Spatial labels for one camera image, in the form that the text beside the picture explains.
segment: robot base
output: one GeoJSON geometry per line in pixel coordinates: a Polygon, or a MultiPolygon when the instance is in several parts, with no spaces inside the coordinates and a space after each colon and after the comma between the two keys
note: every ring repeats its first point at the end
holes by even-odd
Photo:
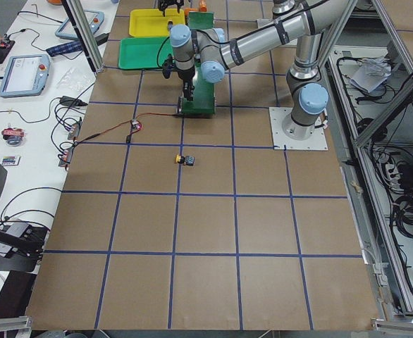
{"type": "Polygon", "coordinates": [[[271,118],[272,141],[275,150],[328,150],[326,136],[322,128],[315,129],[313,134],[306,140],[297,141],[287,136],[282,130],[282,122],[285,116],[291,113],[289,107],[270,107],[269,117],[271,118]]]}

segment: white mounting plate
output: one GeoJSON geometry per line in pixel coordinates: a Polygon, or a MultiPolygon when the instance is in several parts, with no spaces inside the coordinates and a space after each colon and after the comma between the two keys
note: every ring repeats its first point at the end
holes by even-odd
{"type": "Polygon", "coordinates": [[[272,142],[275,150],[328,150],[323,128],[315,129],[313,134],[304,141],[297,141],[287,136],[282,130],[282,122],[286,115],[291,113],[290,107],[269,107],[271,118],[272,142]]]}
{"type": "MultiPolygon", "coordinates": [[[[257,27],[262,28],[272,23],[271,19],[257,19],[257,27]]],[[[288,42],[285,46],[297,46],[297,39],[288,42]]]]}

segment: small electronic device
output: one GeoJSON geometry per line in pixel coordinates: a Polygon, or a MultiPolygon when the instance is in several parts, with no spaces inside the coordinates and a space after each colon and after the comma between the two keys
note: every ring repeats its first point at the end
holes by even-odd
{"type": "Polygon", "coordinates": [[[1,97],[34,96],[44,90],[50,59],[45,54],[13,56],[0,86],[1,97]]]}
{"type": "MultiPolygon", "coordinates": [[[[85,10],[85,15],[87,22],[89,23],[91,32],[92,34],[94,34],[97,30],[99,30],[101,24],[105,19],[105,15],[103,12],[88,10],[85,10]]],[[[70,23],[68,18],[66,18],[64,22],[61,24],[61,26],[59,26],[55,34],[57,37],[60,37],[61,39],[78,39],[75,30],[73,29],[72,24],[70,23]]]]}

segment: robotic arm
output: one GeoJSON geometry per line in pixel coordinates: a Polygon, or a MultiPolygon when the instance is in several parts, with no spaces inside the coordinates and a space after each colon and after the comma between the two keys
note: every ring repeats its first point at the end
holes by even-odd
{"type": "Polygon", "coordinates": [[[227,69],[297,39],[296,57],[287,75],[295,101],[287,128],[290,137],[306,139],[328,101],[327,91],[315,80],[321,35],[343,15],[350,0],[273,1],[272,23],[228,42],[224,41],[221,29],[191,30],[185,25],[174,26],[170,41],[175,69],[183,80],[185,98],[192,100],[190,86],[195,76],[196,57],[200,57],[203,78],[217,83],[227,69]],[[313,87],[305,91],[310,83],[313,87]]]}

